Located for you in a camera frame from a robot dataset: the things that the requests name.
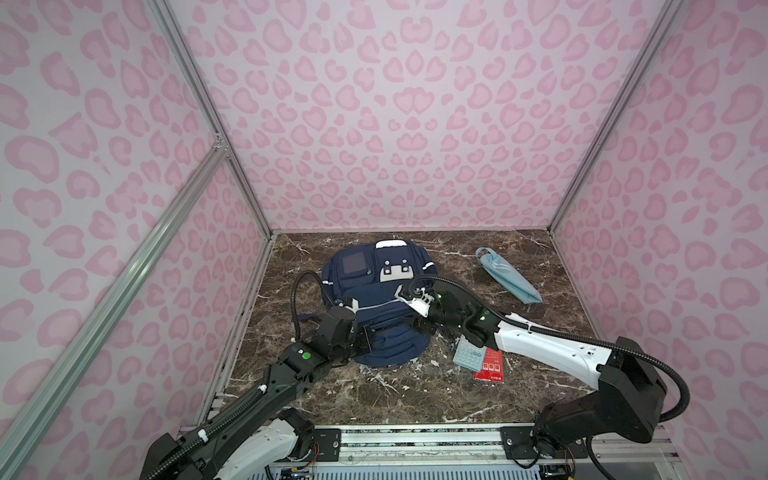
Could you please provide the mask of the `navy blue student backpack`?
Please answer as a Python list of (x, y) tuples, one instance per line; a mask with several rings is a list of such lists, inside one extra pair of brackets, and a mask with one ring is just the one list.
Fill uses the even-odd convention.
[(412, 279), (437, 272), (427, 250), (409, 240), (380, 240), (341, 250), (321, 273), (305, 270), (294, 278), (289, 300), (294, 333), (301, 337), (303, 320), (312, 319), (320, 325), (320, 315), (298, 313), (297, 290), (309, 277), (319, 287), (326, 312), (334, 306), (345, 307), (374, 335), (371, 353), (349, 360), (371, 368), (404, 364), (426, 350), (430, 335), (417, 332), (409, 324), (414, 312), (396, 300), (395, 293)]

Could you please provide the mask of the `light blue pencil pouch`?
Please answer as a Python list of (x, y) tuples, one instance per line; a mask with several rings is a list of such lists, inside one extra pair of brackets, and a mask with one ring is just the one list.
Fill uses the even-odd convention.
[(505, 258), (491, 248), (480, 247), (475, 256), (482, 268), (523, 304), (542, 303), (538, 290)]

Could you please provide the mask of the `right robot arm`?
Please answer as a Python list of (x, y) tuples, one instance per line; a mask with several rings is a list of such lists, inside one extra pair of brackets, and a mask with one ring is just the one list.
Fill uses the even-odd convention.
[(460, 284), (438, 277), (431, 282), (396, 290), (396, 299), (415, 312), (416, 327), (448, 329), (478, 348), (530, 358), (590, 387), (590, 393), (551, 403), (538, 414), (522, 444), (537, 455), (554, 457), (602, 434), (647, 444), (659, 424), (681, 416), (690, 404), (682, 376), (628, 338), (608, 342), (560, 332), (502, 314)]

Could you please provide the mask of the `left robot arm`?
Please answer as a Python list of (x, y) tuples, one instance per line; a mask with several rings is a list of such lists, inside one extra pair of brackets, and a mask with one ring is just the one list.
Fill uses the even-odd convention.
[(261, 383), (224, 411), (179, 439), (165, 434), (144, 460), (142, 479), (213, 479), (231, 455), (267, 420), (304, 395), (332, 368), (370, 351), (355, 314), (333, 307), (320, 315), (318, 330), (287, 347)]

